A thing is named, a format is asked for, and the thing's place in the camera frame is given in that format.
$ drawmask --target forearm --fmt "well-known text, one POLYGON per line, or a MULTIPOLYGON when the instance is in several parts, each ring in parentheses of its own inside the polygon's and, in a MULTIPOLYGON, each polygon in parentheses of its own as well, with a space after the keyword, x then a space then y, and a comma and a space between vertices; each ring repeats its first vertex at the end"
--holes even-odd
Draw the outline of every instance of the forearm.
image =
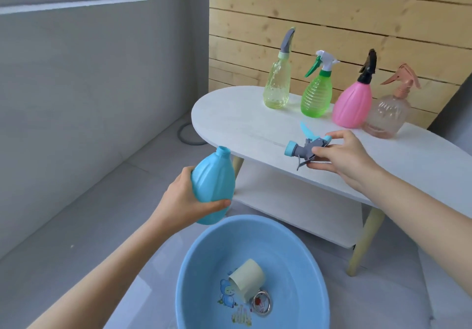
POLYGON ((144 224, 29 329, 100 329, 168 234, 144 224))
POLYGON ((362 179, 364 194, 472 296, 472 219, 383 169, 362 179))

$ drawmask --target wooden plank wall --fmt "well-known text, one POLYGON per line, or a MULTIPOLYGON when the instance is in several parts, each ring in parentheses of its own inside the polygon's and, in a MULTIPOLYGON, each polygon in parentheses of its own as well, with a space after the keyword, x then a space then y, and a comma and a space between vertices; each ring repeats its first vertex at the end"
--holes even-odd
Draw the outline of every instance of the wooden plank wall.
POLYGON ((293 26, 292 93, 303 93, 322 49, 341 61, 333 66, 336 101, 375 48, 374 98, 392 93, 397 83, 380 83, 408 63, 422 85, 408 97, 409 121, 424 128, 472 71, 472 0, 209 0, 209 7, 209 91, 264 86, 293 26))

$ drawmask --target blue plastic basin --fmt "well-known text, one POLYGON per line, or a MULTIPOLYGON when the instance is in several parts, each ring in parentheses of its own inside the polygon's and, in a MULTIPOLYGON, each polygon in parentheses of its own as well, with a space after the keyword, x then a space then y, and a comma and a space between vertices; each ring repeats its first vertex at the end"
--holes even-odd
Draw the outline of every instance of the blue plastic basin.
POLYGON ((310 251, 280 223, 254 215, 223 219, 193 243, 177 280, 176 313, 179 329, 329 328, 326 285, 310 251), (265 317, 227 281, 249 258, 266 275, 272 311, 265 317))

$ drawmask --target black spray nozzle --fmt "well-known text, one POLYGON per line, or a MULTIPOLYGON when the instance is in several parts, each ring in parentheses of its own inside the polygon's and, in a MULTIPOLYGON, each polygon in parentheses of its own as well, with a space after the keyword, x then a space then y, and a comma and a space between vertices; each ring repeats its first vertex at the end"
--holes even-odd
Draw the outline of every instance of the black spray nozzle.
POLYGON ((363 84, 370 84, 370 81, 372 80, 372 74, 375 74, 376 66, 377 66, 377 53, 375 53, 374 49, 370 49, 367 60, 362 66, 361 70, 359 70, 359 73, 362 73, 362 74, 357 78, 357 81, 363 84))
POLYGON ((295 33, 295 27, 292 27, 285 34, 284 40, 282 41, 282 46, 280 47, 281 53, 290 53, 290 46, 292 45, 292 38, 295 33))

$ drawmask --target white oval table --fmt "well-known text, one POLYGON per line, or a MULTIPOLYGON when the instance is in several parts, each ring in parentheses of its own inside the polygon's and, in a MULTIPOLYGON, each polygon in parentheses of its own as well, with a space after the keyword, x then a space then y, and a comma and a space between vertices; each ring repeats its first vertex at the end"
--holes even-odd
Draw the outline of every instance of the white oval table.
MULTIPOLYGON (((193 106, 193 127, 211 145, 231 149, 236 201, 343 247, 356 244, 347 271, 354 275, 385 215, 372 207, 363 225, 361 203, 374 206, 368 198, 336 174, 306 166, 297 171, 297 159, 284 155, 288 141, 304 144, 300 121, 315 135, 340 129, 330 119, 332 108, 313 119, 300 112, 299 95, 290 94, 284 108, 273 110, 262 93, 255 86, 208 93, 193 106)), ((392 140, 359 129, 354 134, 387 171, 472 218, 472 157, 463 150, 409 123, 392 140)))

